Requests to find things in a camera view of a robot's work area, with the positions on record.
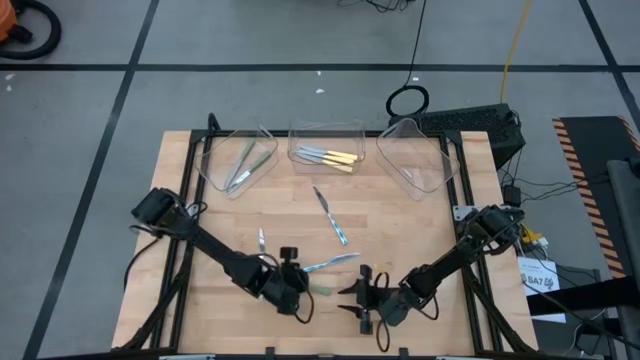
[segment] clear plastic bin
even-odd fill
[[[365,158],[364,122],[292,122],[287,155],[298,174],[355,174]]]
[[[196,169],[214,189],[235,199],[278,163],[277,150],[278,141],[258,125],[257,131],[215,137],[211,151],[196,157]]]
[[[402,119],[377,139],[380,166],[414,199],[422,200],[460,168],[427,138],[413,119]]]

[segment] vacuum cleaner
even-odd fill
[[[4,50],[3,47],[11,41],[28,44],[33,40],[33,33],[18,24],[18,16],[27,8],[39,11],[49,19],[51,23],[49,38],[36,49],[26,51]],[[45,4],[36,0],[0,0],[0,58],[31,60],[45,56],[58,46],[61,34],[60,19]]]

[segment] hazard stripe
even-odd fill
[[[637,140],[633,138],[631,128],[628,126],[624,119],[622,119],[622,121],[627,127],[627,131],[629,131],[634,145],[640,151],[640,144],[638,144]],[[618,259],[618,253],[616,252],[613,242],[609,239],[609,231],[607,230],[607,225],[604,222],[604,219],[602,219],[600,210],[598,209],[598,204],[593,198],[593,192],[591,192],[589,182],[585,180],[586,175],[582,171],[582,166],[580,165],[580,161],[578,159],[578,155],[575,152],[575,148],[573,147],[573,145],[571,145],[571,138],[567,133],[564,122],[562,122],[562,120],[560,119],[554,119],[553,126],[558,135],[560,146],[562,147],[562,151],[564,152],[567,164],[569,165],[569,169],[571,170],[571,174],[573,175],[573,179],[575,180],[575,183],[577,185],[578,192],[580,194],[580,197],[582,198],[584,207],[589,214],[589,220],[591,221],[593,231],[596,233],[596,237],[598,239],[598,242],[600,243],[600,249],[602,250],[602,254],[607,261],[609,271],[614,278],[624,277],[624,269],[622,268],[622,264]]]

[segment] wooden table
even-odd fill
[[[178,192],[188,139],[189,132],[164,134],[152,187]],[[264,354],[265,348],[272,346],[277,354],[379,355],[375,337],[360,335],[355,316],[336,307],[355,304],[355,296],[336,293],[359,277],[361,263],[375,264],[378,271],[388,271],[391,283],[395,284],[411,268],[433,262],[449,250],[455,239],[446,186],[421,202],[414,201],[377,164],[372,138],[367,139],[368,156],[354,176],[296,175],[287,158],[287,139],[278,141],[277,165],[238,199],[227,200],[207,187],[204,201],[209,209],[201,217],[200,225],[231,248],[245,253],[258,251],[258,228],[262,227],[270,253],[277,255],[281,246],[297,246],[298,261],[303,266],[347,252],[361,252],[362,256],[311,274],[312,283],[331,288],[333,294],[315,295],[313,320],[302,325],[292,316],[277,314],[271,304],[248,296],[231,283],[218,263],[196,250],[179,351]],[[463,133],[463,141],[476,204],[501,204],[486,134]],[[194,170],[190,194],[195,192],[196,176]],[[350,241],[347,247],[340,244],[312,185],[327,199]],[[460,203],[464,204],[459,177],[456,187]],[[150,240],[149,236],[141,235],[136,251]],[[168,239],[161,241],[133,267],[114,346],[125,343],[155,306],[168,243]],[[524,341],[537,348],[515,253],[508,251],[488,257],[487,262],[498,308]],[[437,297],[440,304],[437,321],[411,311],[400,326],[390,328],[389,354],[397,354],[398,347],[407,347],[412,355],[473,355],[459,272],[443,281]],[[304,294],[301,304],[301,311],[307,310]],[[425,311],[433,312],[433,304]],[[480,313],[485,348],[490,349],[486,317],[483,311]],[[172,317],[170,309],[162,344],[168,344]]]

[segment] yellow cable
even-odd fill
[[[518,44],[518,39],[520,39],[520,33],[522,32],[524,23],[527,21],[527,15],[529,15],[529,8],[531,8],[531,0],[527,0],[527,2],[524,5],[524,10],[522,10],[522,16],[520,16],[520,24],[518,24],[518,30],[516,30],[516,35],[513,37],[513,41],[511,42],[511,49],[509,49],[509,56],[507,56],[507,62],[504,64],[504,72],[502,73],[502,90],[500,91],[500,103],[504,103],[504,93],[507,87],[507,73],[509,72],[509,64],[511,64],[511,58],[513,57],[513,53],[516,51],[516,45]]]

